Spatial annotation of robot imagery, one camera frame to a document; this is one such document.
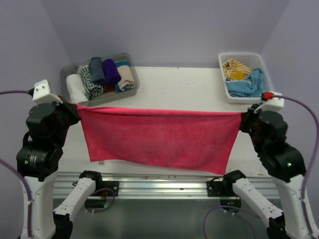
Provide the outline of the green patterned rolled towel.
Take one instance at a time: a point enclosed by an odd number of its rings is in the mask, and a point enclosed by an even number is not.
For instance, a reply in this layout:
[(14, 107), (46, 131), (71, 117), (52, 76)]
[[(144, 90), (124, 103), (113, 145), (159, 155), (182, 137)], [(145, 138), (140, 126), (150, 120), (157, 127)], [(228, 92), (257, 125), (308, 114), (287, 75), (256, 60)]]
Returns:
[(93, 83), (89, 65), (80, 65), (78, 67), (77, 74), (82, 80), (84, 94), (88, 100), (98, 97), (104, 93), (104, 88), (101, 85)]

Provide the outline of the grey plastic bin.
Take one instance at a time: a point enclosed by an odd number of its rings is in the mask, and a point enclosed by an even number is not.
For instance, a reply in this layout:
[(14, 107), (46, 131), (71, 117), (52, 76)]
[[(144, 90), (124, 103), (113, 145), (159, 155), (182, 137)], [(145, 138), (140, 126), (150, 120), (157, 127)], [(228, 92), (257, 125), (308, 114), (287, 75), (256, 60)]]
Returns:
[[(117, 66), (119, 66), (119, 67), (128, 66), (128, 68), (130, 70), (130, 73), (132, 75), (133, 88), (127, 89), (127, 90), (124, 90), (124, 91), (119, 91), (118, 93), (116, 91), (106, 92), (106, 93), (103, 93), (100, 96), (94, 97), (91, 100), (83, 101), (80, 104), (85, 105), (85, 106), (97, 106), (97, 105), (105, 104), (105, 103), (108, 103), (108, 102), (112, 102), (112, 101), (124, 99), (124, 98), (127, 98), (127, 97), (131, 97), (131, 96), (134, 96), (137, 93), (137, 90), (138, 90), (138, 88), (140, 86), (140, 82), (139, 82), (136, 70), (134, 68), (131, 56), (129, 54), (127, 54), (127, 53), (120, 53), (120, 54), (116, 54), (116, 55), (102, 57), (102, 60), (106, 60), (106, 59), (114, 60), (115, 64)], [(79, 67), (88, 65), (89, 62), (90, 61), (88, 60), (88, 61), (84, 61), (84, 62), (81, 62), (81, 63), (68, 65), (68, 66), (65, 66), (64, 68), (62, 68), (62, 70), (60, 71), (61, 81), (64, 81), (66, 83), (66, 78), (69, 75), (78, 73)]]

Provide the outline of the purple rolled towel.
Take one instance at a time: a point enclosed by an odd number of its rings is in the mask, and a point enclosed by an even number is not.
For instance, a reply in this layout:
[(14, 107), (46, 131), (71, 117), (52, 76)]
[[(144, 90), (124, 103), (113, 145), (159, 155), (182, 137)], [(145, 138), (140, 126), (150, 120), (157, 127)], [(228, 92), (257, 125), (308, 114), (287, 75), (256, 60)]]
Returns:
[(105, 82), (102, 86), (115, 85), (121, 80), (116, 64), (112, 59), (106, 59), (102, 62), (102, 69), (105, 76)]

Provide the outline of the yellow striped towel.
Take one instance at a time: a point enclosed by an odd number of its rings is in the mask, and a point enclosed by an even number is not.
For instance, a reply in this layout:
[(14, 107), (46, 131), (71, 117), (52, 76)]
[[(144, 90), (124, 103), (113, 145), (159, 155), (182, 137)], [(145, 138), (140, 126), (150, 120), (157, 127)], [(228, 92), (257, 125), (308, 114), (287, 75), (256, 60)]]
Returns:
[(225, 77), (234, 81), (244, 80), (252, 72), (252, 69), (233, 58), (225, 61), (222, 68)]

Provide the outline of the white plastic basket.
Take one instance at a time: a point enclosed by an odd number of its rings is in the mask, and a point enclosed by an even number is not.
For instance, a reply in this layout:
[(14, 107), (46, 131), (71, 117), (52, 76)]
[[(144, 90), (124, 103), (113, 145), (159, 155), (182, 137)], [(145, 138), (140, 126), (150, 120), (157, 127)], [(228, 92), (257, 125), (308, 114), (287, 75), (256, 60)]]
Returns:
[(260, 101), (260, 97), (251, 97), (251, 98), (245, 98), (245, 97), (232, 97), (229, 95), (225, 81), (226, 77), (223, 73), (222, 64), (229, 60), (229, 59), (235, 59), (239, 61), (240, 63), (246, 65), (248, 68), (254, 70), (255, 68), (260, 68), (263, 71), (264, 74), (264, 82), (266, 86), (266, 91), (273, 90), (273, 86), (271, 83), (270, 76), (268, 74), (268, 71), (266, 69), (266, 66), (264, 64), (264, 61), (262, 60), (262, 57), (257, 53), (251, 53), (251, 52), (226, 52), (226, 53), (220, 53), (218, 55), (219, 60), (219, 66), (222, 74), (223, 79), (223, 85), (225, 89), (225, 94), (227, 98), (227, 102), (230, 104), (253, 104)]

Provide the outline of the white rolled towel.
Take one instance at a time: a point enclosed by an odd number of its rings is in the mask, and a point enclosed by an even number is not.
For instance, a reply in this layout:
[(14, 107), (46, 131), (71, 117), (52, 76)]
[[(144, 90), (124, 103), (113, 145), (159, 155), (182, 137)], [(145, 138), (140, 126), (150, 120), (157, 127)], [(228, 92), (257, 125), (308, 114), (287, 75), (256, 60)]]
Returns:
[(66, 85), (72, 103), (78, 104), (88, 101), (88, 98), (85, 95), (82, 79), (78, 74), (67, 76)]

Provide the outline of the grey rolled towel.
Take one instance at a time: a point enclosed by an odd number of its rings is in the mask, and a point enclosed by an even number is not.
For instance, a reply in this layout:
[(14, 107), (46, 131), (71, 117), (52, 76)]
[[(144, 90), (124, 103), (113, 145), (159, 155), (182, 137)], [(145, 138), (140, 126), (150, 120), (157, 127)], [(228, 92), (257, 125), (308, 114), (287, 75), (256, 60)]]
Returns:
[(92, 82), (102, 85), (106, 79), (103, 72), (102, 59), (100, 57), (92, 57), (89, 63), (89, 69), (92, 76)]

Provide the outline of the orange rolled towel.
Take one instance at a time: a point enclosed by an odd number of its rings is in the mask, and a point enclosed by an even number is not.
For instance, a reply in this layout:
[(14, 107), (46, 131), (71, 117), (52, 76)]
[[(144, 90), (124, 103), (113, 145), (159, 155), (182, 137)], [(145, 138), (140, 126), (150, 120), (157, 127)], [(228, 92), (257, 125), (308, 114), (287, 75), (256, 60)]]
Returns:
[(114, 92), (116, 90), (114, 85), (106, 85), (103, 87), (104, 93)]

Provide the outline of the pink towel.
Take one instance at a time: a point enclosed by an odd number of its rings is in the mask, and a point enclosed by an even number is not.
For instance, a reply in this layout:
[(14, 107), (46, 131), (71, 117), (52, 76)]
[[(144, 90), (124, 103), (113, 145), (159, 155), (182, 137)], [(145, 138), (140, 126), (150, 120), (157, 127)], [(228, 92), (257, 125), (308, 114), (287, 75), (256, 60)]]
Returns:
[(240, 113), (79, 106), (91, 161), (223, 174)]

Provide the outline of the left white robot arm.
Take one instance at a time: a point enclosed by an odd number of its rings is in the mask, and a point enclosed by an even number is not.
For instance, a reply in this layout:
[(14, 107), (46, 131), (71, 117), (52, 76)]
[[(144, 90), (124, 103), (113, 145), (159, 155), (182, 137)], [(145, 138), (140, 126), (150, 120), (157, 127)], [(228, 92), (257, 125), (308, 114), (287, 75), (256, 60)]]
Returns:
[(77, 105), (71, 103), (43, 103), (29, 111), (28, 131), (16, 156), (26, 213), (22, 239), (70, 238), (74, 219), (87, 198), (104, 189), (99, 172), (84, 171), (63, 203), (53, 208), (54, 183), (67, 132), (80, 120)]

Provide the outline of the light blue towel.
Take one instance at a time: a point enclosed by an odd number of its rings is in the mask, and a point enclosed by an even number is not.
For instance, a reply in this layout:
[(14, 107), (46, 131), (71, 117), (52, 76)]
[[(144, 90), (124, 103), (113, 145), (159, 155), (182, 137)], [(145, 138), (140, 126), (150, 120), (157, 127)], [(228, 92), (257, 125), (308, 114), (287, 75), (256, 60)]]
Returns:
[(227, 78), (225, 84), (229, 95), (232, 97), (259, 97), (266, 91), (264, 74), (260, 68), (252, 70), (243, 80), (231, 80)]

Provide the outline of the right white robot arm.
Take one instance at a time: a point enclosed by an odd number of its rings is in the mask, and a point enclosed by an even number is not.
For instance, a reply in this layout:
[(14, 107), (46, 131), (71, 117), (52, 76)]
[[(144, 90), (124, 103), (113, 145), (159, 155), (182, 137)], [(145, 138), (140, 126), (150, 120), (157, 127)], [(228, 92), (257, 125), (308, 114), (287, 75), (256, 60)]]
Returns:
[(302, 191), (306, 167), (301, 153), (286, 142), (287, 123), (281, 114), (253, 104), (241, 115), (240, 131), (249, 134), (262, 166), (275, 184), (282, 208), (274, 206), (239, 170), (223, 176), (226, 195), (241, 197), (262, 220), (270, 239), (317, 239), (308, 197)]

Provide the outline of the beige teal rolled towel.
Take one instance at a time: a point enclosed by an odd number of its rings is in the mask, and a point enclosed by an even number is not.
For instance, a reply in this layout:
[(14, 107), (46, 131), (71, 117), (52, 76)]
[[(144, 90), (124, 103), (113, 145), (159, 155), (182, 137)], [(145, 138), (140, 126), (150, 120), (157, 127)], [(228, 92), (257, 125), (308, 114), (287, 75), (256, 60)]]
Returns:
[(131, 64), (128, 61), (118, 61), (115, 63), (117, 71), (121, 77), (116, 85), (116, 91), (124, 92), (136, 87), (136, 82), (131, 69)]

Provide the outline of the aluminium mounting rail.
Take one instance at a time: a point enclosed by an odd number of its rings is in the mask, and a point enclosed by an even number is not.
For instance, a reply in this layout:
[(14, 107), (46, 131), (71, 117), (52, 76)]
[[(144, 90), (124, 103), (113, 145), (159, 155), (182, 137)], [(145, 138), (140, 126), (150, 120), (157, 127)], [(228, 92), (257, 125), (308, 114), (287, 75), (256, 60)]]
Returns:
[[(54, 199), (64, 199), (74, 189), (78, 180), (74, 173), (58, 173), (53, 190)], [(119, 199), (206, 199), (206, 182), (217, 176), (186, 175), (125, 175), (102, 174), (103, 181), (118, 181)], [(248, 178), (267, 199), (279, 199), (279, 194), (270, 178)]]

